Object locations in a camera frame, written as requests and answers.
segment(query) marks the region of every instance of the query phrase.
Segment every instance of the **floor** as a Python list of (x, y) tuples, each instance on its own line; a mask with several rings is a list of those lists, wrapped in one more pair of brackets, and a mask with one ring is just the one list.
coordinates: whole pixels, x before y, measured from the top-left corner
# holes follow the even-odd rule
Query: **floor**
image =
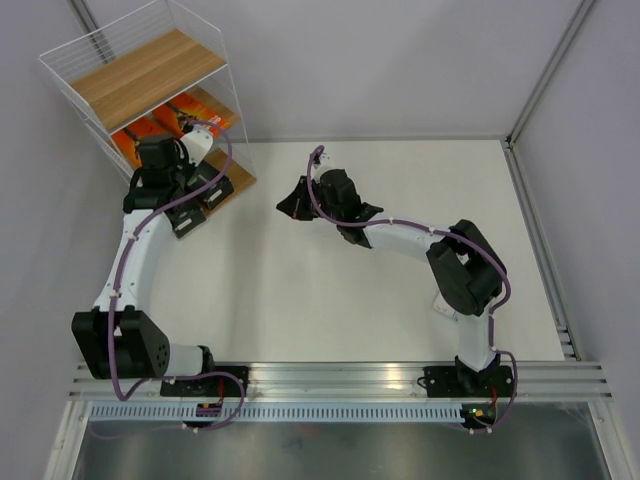
[[(316, 143), (251, 146), (257, 183), (158, 263), (151, 318), (219, 361), (444, 361), (456, 326), (437, 313), (427, 264), (345, 242), (320, 219), (276, 211)], [(505, 263), (511, 301), (496, 343), (519, 360), (563, 360), (498, 141), (327, 143), (363, 199), (429, 224), (476, 223)]]

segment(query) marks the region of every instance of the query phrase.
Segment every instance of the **white robotic arm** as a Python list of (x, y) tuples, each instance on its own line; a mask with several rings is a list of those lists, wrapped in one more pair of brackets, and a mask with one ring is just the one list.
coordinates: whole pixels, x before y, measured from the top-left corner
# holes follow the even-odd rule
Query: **white robotic arm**
[[(349, 243), (391, 250), (430, 264), (440, 289), (434, 307), (458, 325), (458, 376), (461, 382), (468, 383), (469, 391), (473, 390), (499, 363), (489, 338), (489, 309), (501, 292), (502, 282), (495, 268), (467, 244), (481, 247), (503, 267), (477, 227), (466, 220), (451, 228), (421, 230), (408, 226), (407, 223), (417, 224), (361, 202), (346, 172), (336, 168), (323, 152), (313, 161), (310, 176), (322, 212), (338, 225), (338, 231)], [(300, 177), (294, 192), (277, 208), (296, 220), (319, 216), (306, 176)], [(466, 244), (447, 238), (445, 234), (449, 232), (465, 238)]]
[(123, 232), (111, 272), (92, 310), (76, 313), (72, 321), (73, 334), (95, 378), (110, 378), (106, 338), (114, 297), (113, 335), (120, 378), (196, 375), (211, 368), (213, 361), (206, 347), (170, 343), (148, 314), (156, 265), (166, 242), (173, 235), (182, 238), (206, 220), (202, 204), (212, 209), (229, 196), (233, 186), (228, 178), (222, 177), (197, 199), (153, 217), (137, 233), (117, 293), (114, 285), (123, 252), (143, 220), (155, 209), (194, 192), (219, 174), (202, 161), (212, 145), (213, 135), (200, 128), (180, 140), (157, 136), (139, 143), (142, 167), (136, 170), (124, 200)]

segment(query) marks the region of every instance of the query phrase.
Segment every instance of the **black mounting bracket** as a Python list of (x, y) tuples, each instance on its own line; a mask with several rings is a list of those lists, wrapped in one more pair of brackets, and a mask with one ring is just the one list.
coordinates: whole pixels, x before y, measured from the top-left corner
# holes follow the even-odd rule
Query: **black mounting bracket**
[(423, 372), (428, 398), (491, 398), (491, 387), (498, 397), (513, 395), (513, 372), (508, 365), (496, 366), (471, 388), (460, 380), (460, 370), (455, 365), (425, 367)]
[[(234, 375), (242, 382), (245, 388), (249, 386), (249, 367), (239, 365), (216, 365), (214, 372), (226, 372)], [(240, 388), (236, 382), (226, 377), (209, 377), (202, 380), (176, 381), (173, 385), (162, 382), (160, 387), (161, 397), (184, 397), (184, 398), (219, 398), (220, 382), (224, 389), (224, 398), (240, 398)]]

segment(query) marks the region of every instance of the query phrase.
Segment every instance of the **purple cable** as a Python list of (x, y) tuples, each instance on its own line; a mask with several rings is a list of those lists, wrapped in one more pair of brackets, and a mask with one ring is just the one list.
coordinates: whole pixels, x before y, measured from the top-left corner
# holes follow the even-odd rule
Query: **purple cable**
[[(202, 187), (198, 188), (197, 190), (194, 190), (193, 192), (183, 197), (180, 197), (172, 202), (169, 202), (166, 205), (163, 205), (162, 207), (154, 210), (144, 220), (142, 220), (140, 224), (134, 229), (132, 238), (130, 238), (127, 244), (125, 245), (124, 249), (122, 250), (122, 255), (120, 255), (120, 259), (118, 260), (118, 267), (116, 268), (116, 274), (113, 279), (113, 290), (116, 293), (119, 292), (120, 290), (122, 277), (124, 276), (124, 269), (127, 264), (127, 259), (129, 257), (129, 254), (131, 253), (131, 249), (133, 248), (133, 245), (138, 239), (140, 232), (144, 230), (144, 228), (149, 224), (149, 222), (151, 222), (151, 220), (153, 220), (158, 215), (163, 214), (167, 210), (174, 208), (188, 200), (191, 200), (192, 198), (195, 198), (201, 193), (205, 192), (207, 189), (209, 189), (209, 187), (211, 187), (212, 185), (215, 185), (220, 179), (222, 179), (222, 177), (225, 175), (225, 173), (227, 173), (227, 170), (231, 166), (231, 161), (232, 161), (231, 160), (231, 154), (232, 154), (231, 139), (229, 138), (229, 135), (227, 134), (227, 132), (225, 132), (222, 128), (220, 128), (218, 125), (216, 125), (213, 122), (207, 122), (205, 120), (195, 120), (191, 123), (195, 125), (207, 125), (209, 127), (213, 127), (224, 137), (225, 141), (227, 142), (227, 160), (225, 161), (224, 166), (222, 167), (222, 170), (220, 171), (220, 173), (216, 175), (216, 177), (213, 180), (205, 183)], [(122, 389), (120, 388), (120, 382), (118, 380), (118, 368), (116, 365), (115, 338), (114, 338), (117, 300), (118, 299), (116, 296), (112, 296), (111, 300), (109, 301), (109, 313), (107, 316), (107, 354), (109, 356), (109, 373), (111, 375), (111, 384), (113, 385), (113, 391), (116, 394), (116, 397), (118, 398), (118, 400), (125, 402), (129, 400), (133, 395), (133, 393), (137, 390), (137, 388), (140, 385), (142, 385), (144, 382), (146, 382), (148, 379), (143, 378), (138, 380), (126, 394), (122, 393)], [(197, 375), (191, 378), (193, 380), (196, 380), (197, 378), (195, 377), (197, 377)]]
[[(502, 280), (502, 283), (504, 283), (504, 297), (502, 297), (500, 301), (496, 302), (494, 305), (492, 305), (489, 308), (489, 346), (491, 348), (495, 348), (493, 344), (494, 343), (493, 315), (498, 308), (502, 307), (505, 303), (509, 301), (509, 298), (511, 298), (511, 283), (507, 278), (507, 272), (504, 271), (504, 269), (500, 266), (500, 264), (491, 255), (489, 255), (489, 253), (485, 249), (483, 249), (480, 245), (472, 242), (471, 240), (468, 240), (460, 235), (457, 235), (453, 232), (449, 232), (446, 230), (436, 230), (436, 229), (432, 230), (428, 226), (423, 225), (421, 223), (411, 222), (409, 220), (395, 219), (395, 218), (393, 219), (393, 221), (391, 221), (390, 219), (384, 219), (384, 220), (370, 220), (367, 222), (343, 222), (341, 220), (336, 220), (335, 218), (330, 217), (324, 211), (322, 211), (322, 207), (320, 206), (320, 203), (318, 202), (318, 200), (316, 199), (313, 193), (313, 186), (312, 186), (313, 176), (311, 174), (311, 170), (313, 168), (314, 163), (316, 162), (316, 159), (320, 157), (320, 155), (322, 155), (323, 152), (324, 152), (324, 145), (318, 145), (314, 149), (314, 151), (311, 152), (311, 155), (309, 155), (309, 163), (307, 164), (307, 191), (309, 192), (309, 197), (311, 198), (311, 203), (313, 204), (313, 208), (316, 210), (318, 215), (320, 215), (322, 218), (340, 227), (363, 228), (363, 227), (371, 227), (373, 225), (404, 225), (407, 227), (415, 228), (417, 230), (422, 230), (423, 232), (427, 232), (431, 235), (440, 235), (443, 237), (449, 237), (475, 250), (484, 260), (486, 260), (496, 270), (496, 272), (498, 272), (498, 275), (500, 275), (500, 279)], [(518, 390), (518, 366), (516, 363), (515, 356), (507, 350), (495, 350), (495, 352), (498, 355), (508, 356), (511, 359), (511, 362), (513, 363), (513, 394), (509, 399), (509, 404), (507, 405), (505, 412), (502, 414), (502, 416), (498, 420), (494, 422), (492, 427), (497, 427), (498, 425), (500, 425), (504, 420), (504, 418), (507, 416), (507, 414), (511, 411), (511, 407), (513, 406), (513, 403), (516, 399), (516, 392)], [(475, 430), (475, 431), (478, 433), (484, 433), (487, 431), (487, 428), (484, 428), (481, 430)]]
[[(208, 378), (208, 377), (224, 377), (224, 378), (228, 378), (230, 380), (233, 380), (236, 383), (236, 385), (238, 385), (238, 388), (240, 389), (240, 400), (239, 400), (238, 405), (236, 406), (236, 408), (233, 410), (233, 412), (231, 412), (231, 414), (227, 418), (225, 418), (223, 421), (221, 421), (219, 423), (214, 423), (213, 425), (209, 425), (208, 427), (198, 427), (198, 431), (200, 431), (200, 430), (203, 430), (203, 431), (219, 430), (219, 429), (229, 425), (231, 423), (231, 421), (235, 417), (238, 416), (238, 414), (240, 413), (240, 410), (242, 409), (242, 405), (244, 404), (244, 399), (246, 397), (246, 392), (245, 392), (245, 389), (244, 389), (244, 385), (238, 379), (238, 377), (236, 377), (235, 375), (232, 375), (230, 373), (227, 373), (227, 372), (208, 372), (208, 373), (201, 373), (199, 375), (183, 375), (183, 376), (177, 376), (177, 377), (162, 377), (162, 380), (164, 380), (164, 381), (171, 381), (171, 380), (201, 380), (203, 378)], [(95, 431), (95, 429), (93, 428), (93, 424), (91, 422), (89, 422), (87, 424), (87, 429), (89, 431), (89, 434), (92, 437), (97, 438), (98, 440), (126, 440), (126, 439), (129, 439), (131, 437), (135, 437), (136, 435), (140, 435), (141, 433), (159, 432), (159, 431), (164, 431), (164, 430), (185, 430), (185, 428), (182, 425), (158, 425), (156, 427), (145, 428), (144, 430), (138, 430), (137, 432), (124, 433), (124, 434), (121, 434), (121, 435), (103, 435), (103, 434), (97, 433)], [(188, 427), (187, 430), (193, 431), (194, 429), (191, 428), (191, 427)]]

